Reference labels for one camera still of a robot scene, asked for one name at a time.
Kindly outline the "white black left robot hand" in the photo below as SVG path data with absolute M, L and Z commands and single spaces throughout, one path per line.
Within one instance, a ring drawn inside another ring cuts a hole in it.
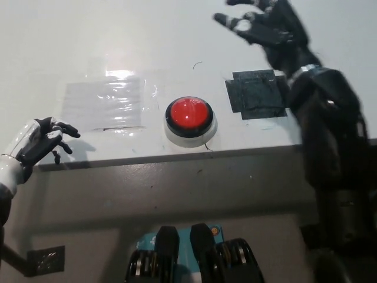
M 79 138 L 79 131 L 68 123 L 47 117 L 27 122 L 1 153 L 1 198 L 12 199 L 17 187 L 24 184 L 30 177 L 34 165 L 47 154 L 53 152 L 55 163 L 60 162 L 57 146 L 72 153 L 69 145 L 63 141 L 63 135 Z

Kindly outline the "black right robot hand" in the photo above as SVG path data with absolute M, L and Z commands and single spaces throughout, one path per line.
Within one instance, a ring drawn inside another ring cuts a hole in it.
M 309 49 L 309 37 L 289 1 L 227 1 L 227 5 L 250 5 L 260 12 L 241 18 L 215 13 L 213 19 L 248 44 L 261 46 L 269 65 L 287 78 L 307 65 L 320 66 Z

